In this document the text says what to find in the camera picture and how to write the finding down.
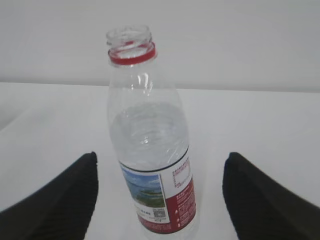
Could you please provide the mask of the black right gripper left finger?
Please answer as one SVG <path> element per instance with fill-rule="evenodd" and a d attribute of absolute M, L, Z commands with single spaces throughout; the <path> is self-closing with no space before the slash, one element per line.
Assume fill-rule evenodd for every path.
<path fill-rule="evenodd" d="M 1 211 L 2 240 L 83 240 L 99 192 L 98 158 L 86 153 L 48 184 Z"/>

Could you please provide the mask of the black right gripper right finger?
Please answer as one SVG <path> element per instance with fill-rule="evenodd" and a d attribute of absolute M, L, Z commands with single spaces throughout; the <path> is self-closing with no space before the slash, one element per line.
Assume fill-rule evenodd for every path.
<path fill-rule="evenodd" d="M 320 208 L 237 152 L 225 161 L 222 193 L 240 240 L 318 240 Z"/>

